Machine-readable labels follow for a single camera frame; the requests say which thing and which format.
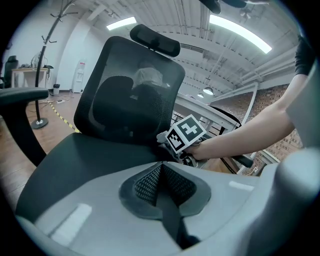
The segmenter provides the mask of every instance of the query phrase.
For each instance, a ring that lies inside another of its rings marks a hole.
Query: forearm
[[[289,135],[294,126],[284,109],[271,105],[251,121],[225,135],[208,139],[195,150],[197,159],[238,156],[263,150]]]

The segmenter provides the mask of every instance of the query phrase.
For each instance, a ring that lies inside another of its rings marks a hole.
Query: wooden floor
[[[52,104],[73,125],[74,114],[81,95],[79,93],[60,94],[59,97],[50,96],[48,100],[65,100],[61,104]],[[37,118],[34,104],[31,102],[26,108],[29,122]],[[49,124],[42,129],[33,130],[33,132],[43,150],[48,153],[74,130],[56,115],[50,105],[40,101],[39,108],[40,116],[48,118]],[[13,140],[4,120],[0,119],[0,184],[13,209],[16,208],[20,193],[35,168]]]

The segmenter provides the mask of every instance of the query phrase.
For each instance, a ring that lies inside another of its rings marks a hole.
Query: brick wall
[[[279,85],[268,89],[258,90],[252,106],[252,110],[248,117],[248,121],[258,115],[264,108],[280,99],[287,88],[288,85]],[[247,112],[251,97],[252,92],[244,93],[241,95],[236,95],[234,97],[215,101],[212,103],[212,105],[228,111],[229,113],[237,117],[240,121],[242,121]],[[282,161],[284,158],[286,158],[287,155],[301,148],[302,143],[300,137],[297,130],[294,130],[290,135],[268,147],[266,150],[268,150],[271,154]],[[254,159],[252,168],[248,169],[244,174],[251,173],[253,168],[260,167],[261,164],[262,155],[258,153]]]

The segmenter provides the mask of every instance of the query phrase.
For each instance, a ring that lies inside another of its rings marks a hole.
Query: mesh panel
[[[167,166],[161,165],[135,183],[135,194],[140,199],[155,206],[160,183],[164,183],[170,192],[170,197],[177,206],[187,201],[197,190],[192,181]]]
[[[82,93],[74,123],[109,141],[149,143],[168,130],[184,69],[144,46],[114,36]]]

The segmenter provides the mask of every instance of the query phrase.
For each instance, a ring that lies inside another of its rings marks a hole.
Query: coat rack
[[[67,15],[70,15],[70,14],[77,14],[78,12],[68,12],[66,13],[66,11],[68,10],[68,8],[70,6],[74,6],[75,5],[75,2],[77,0],[67,0],[65,6],[64,6],[64,0],[61,0],[61,7],[60,7],[60,12],[58,15],[53,15],[52,13],[50,14],[52,17],[55,17],[55,21],[48,33],[48,35],[46,36],[46,39],[44,38],[44,36],[42,35],[42,39],[43,39],[43,46],[42,46],[42,50],[41,50],[41,53],[40,53],[40,57],[39,57],[39,61],[38,61],[38,64],[37,64],[37,68],[36,68],[36,74],[35,74],[35,87],[39,87],[39,76],[40,76],[40,69],[41,69],[41,62],[42,62],[42,59],[44,57],[44,54],[45,54],[45,50],[46,50],[46,47],[47,47],[47,43],[56,43],[57,41],[50,41],[50,37],[52,35],[52,33],[54,32],[57,24],[59,22],[63,22],[62,21],[62,18],[67,16]],[[47,118],[41,118],[40,117],[40,111],[39,111],[39,102],[38,100],[35,101],[35,112],[36,112],[36,120],[34,120],[32,123],[31,123],[31,127],[32,129],[40,129],[42,127],[45,127],[47,124],[48,124],[48,119]]]

